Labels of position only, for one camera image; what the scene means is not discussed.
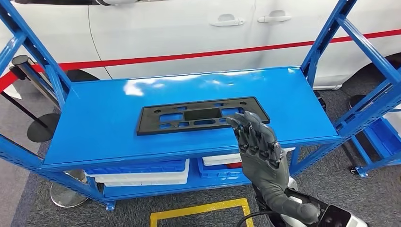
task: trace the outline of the car door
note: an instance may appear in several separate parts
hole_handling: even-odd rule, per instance
[[[18,0],[12,4],[53,58],[65,63],[100,60],[90,34],[85,2],[91,4],[90,0]],[[11,37],[11,32],[1,23],[0,45],[5,46]],[[28,54],[24,47],[16,55],[21,54]],[[84,71],[99,79],[110,79],[104,67]]]
[[[249,47],[254,10],[254,0],[139,1],[90,6],[89,18],[103,61],[161,60],[106,67],[115,79],[249,68],[254,53],[172,61],[160,56]]]
[[[257,0],[255,32],[260,68],[300,65],[338,0]]]
[[[261,52],[260,68],[300,65],[338,0],[257,0],[252,41],[256,46],[280,46]],[[357,1],[348,19],[363,33],[401,28],[401,1]],[[348,36],[340,28],[334,36]],[[370,39],[379,52],[388,56],[401,52],[398,36]],[[329,44],[321,56],[314,87],[336,89],[370,63],[354,42]]]

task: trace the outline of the blue metal shelf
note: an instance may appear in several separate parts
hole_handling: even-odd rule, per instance
[[[105,187],[103,195],[106,200],[129,199],[143,196],[155,196],[179,192],[192,192],[213,188],[250,184],[245,176],[229,178],[201,178],[196,159],[191,159],[188,182],[178,185]]]
[[[248,96],[283,147],[340,139],[296,67],[82,82],[71,87],[42,169],[237,153],[231,128],[137,136],[136,127],[143,106]]]
[[[72,83],[9,0],[0,0],[0,18],[14,37],[0,52],[2,72],[23,45],[45,69],[62,115],[45,160],[0,135],[0,158],[79,192],[113,210],[115,201],[249,183],[246,178],[200,177],[191,160],[188,183],[170,186],[106,187],[100,193],[65,170],[115,167],[237,152],[230,128],[136,136],[143,106],[254,96],[271,118],[282,147],[297,147],[290,173],[297,175],[401,103],[401,70],[394,67],[346,19],[356,0],[339,0],[302,65],[260,70]],[[318,60],[341,27],[385,75],[386,80],[333,125],[312,91]],[[321,146],[299,163],[299,146]],[[401,159],[401,152],[369,168]]]

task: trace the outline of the floor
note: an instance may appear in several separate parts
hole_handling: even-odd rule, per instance
[[[350,79],[340,90],[321,92],[327,104],[327,114],[332,121],[347,111],[349,96],[366,94],[380,82],[381,78],[375,76],[376,74],[375,69],[367,68],[358,76]],[[35,99],[34,95],[32,95],[32,99],[24,99],[24,102],[27,102],[26,106],[32,108],[32,111],[38,115],[52,111],[52,107],[47,106],[46,100],[40,98],[41,101],[39,102]],[[2,102],[0,106],[3,109],[4,100],[1,97],[0,102]],[[7,131],[9,133],[7,135],[17,142],[32,151],[38,150],[40,155],[44,155],[48,143],[42,144],[38,149],[38,144],[31,144],[26,141],[24,132],[30,120],[25,119],[26,117],[21,114],[18,115],[16,110],[11,109],[11,107],[7,109],[8,114],[3,114],[5,111],[1,111],[0,125],[2,128],[0,131],[2,133]],[[314,147],[305,147],[302,149],[301,155],[305,156],[313,149]],[[362,161],[355,153],[352,144],[345,144],[296,178],[300,191],[349,210],[373,227],[401,227],[401,166],[389,166],[374,170],[369,173],[368,178],[360,178],[348,171],[349,166],[360,164]],[[7,184],[0,185],[0,199],[2,201],[7,199],[6,201],[11,204],[7,210],[0,210],[0,219],[2,220],[0,227],[10,225],[13,227],[146,227],[149,226],[149,215],[152,212],[239,198],[247,199],[251,212],[257,210],[253,189],[250,186],[119,201],[114,212],[105,211],[103,205],[93,201],[88,201],[74,209],[62,209],[52,204],[49,197],[51,184],[48,181],[32,174],[29,174],[27,178],[27,172],[17,167],[5,165],[4,162],[0,163],[0,168],[0,170],[5,170],[8,173],[7,175],[0,174],[0,181],[7,182]],[[158,226],[226,227],[233,226],[241,216],[243,216],[242,210],[239,207],[234,207],[169,218],[160,221]],[[256,227],[263,227],[266,226],[266,219],[264,217],[254,218],[253,223]]]
[[[22,100],[17,100],[36,116],[42,116],[53,111],[53,105],[29,81],[20,80],[13,85],[22,98]],[[26,137],[26,131],[32,121],[31,118],[12,105],[3,96],[0,96],[0,133],[13,139],[28,150],[37,152],[40,144],[33,143]],[[9,227],[29,172],[0,159],[0,173],[0,201],[3,204],[7,204],[7,208],[3,207],[0,209],[0,227]]]

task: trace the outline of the stanchion base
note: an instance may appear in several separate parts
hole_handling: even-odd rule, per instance
[[[352,96],[351,98],[349,98],[348,107],[351,109],[365,97],[366,97],[365,95]]]
[[[86,182],[85,173],[81,169],[70,170],[66,174],[69,174],[81,182]],[[88,197],[76,193],[57,183],[52,184],[52,187],[50,188],[50,197],[54,204],[64,208],[77,207],[88,199]]]
[[[50,188],[50,198],[54,204],[64,208],[77,207],[88,199],[88,197],[76,193],[57,183],[53,183]]]
[[[56,130],[57,123],[60,119],[60,114],[58,113],[48,113],[39,117],[48,128],[43,127],[40,123],[34,121],[28,128],[26,135],[28,139],[32,142],[43,143],[51,140]]]

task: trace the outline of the blue plastic bin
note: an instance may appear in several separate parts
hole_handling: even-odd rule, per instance
[[[202,158],[197,160],[201,178],[245,177],[241,168],[229,169],[226,165],[205,166]]]
[[[135,163],[132,165],[107,168],[84,169],[89,174],[133,174],[133,173],[164,173],[182,172],[185,169],[185,159],[153,163]]]
[[[399,137],[398,132],[386,119],[379,118],[369,127],[387,151],[376,148],[376,151],[378,151],[382,157],[391,156],[401,151],[401,138]]]

